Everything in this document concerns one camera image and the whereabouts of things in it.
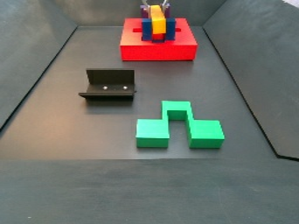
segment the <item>black bracket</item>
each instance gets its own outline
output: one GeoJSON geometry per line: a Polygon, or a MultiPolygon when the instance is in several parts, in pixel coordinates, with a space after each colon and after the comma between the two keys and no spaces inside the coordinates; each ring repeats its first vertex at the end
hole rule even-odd
{"type": "Polygon", "coordinates": [[[87,100],[134,100],[135,70],[87,69],[88,90],[79,93],[87,100]]]}

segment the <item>red base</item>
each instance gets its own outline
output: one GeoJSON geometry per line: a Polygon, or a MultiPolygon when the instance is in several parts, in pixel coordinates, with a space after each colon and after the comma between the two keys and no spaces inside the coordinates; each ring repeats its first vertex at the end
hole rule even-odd
{"type": "Polygon", "coordinates": [[[142,40],[142,19],[127,18],[121,40],[122,60],[194,60],[198,43],[186,18],[177,18],[175,40],[142,40]]]}

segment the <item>gray wall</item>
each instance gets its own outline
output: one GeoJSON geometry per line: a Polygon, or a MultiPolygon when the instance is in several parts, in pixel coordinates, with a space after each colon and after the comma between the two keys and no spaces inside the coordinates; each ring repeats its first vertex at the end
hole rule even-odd
{"type": "Polygon", "coordinates": [[[54,1],[0,0],[0,128],[75,28],[54,1]]]}
{"type": "MultiPolygon", "coordinates": [[[[125,18],[139,18],[141,0],[55,0],[79,25],[123,25],[125,18]]],[[[162,1],[147,1],[159,4],[162,1]]],[[[226,0],[170,1],[173,15],[187,18],[191,25],[203,25],[226,0]]]]}
{"type": "Polygon", "coordinates": [[[205,29],[277,153],[299,158],[299,9],[229,0],[205,29]]]}

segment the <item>green l-shaped block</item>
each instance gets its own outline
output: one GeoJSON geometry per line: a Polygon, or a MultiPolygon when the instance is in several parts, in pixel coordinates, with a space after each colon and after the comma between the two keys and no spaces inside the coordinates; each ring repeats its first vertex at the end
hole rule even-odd
{"type": "Polygon", "coordinates": [[[219,148],[225,141],[221,121],[194,120],[189,101],[163,101],[163,119],[138,119],[137,147],[167,148],[169,122],[186,121],[190,148],[219,148]]]}

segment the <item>yellow block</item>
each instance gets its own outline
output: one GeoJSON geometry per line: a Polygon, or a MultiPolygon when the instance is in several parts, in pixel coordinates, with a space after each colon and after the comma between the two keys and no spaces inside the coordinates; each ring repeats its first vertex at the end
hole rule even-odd
{"type": "Polygon", "coordinates": [[[154,34],[166,33],[166,18],[161,5],[151,5],[154,34]]]}

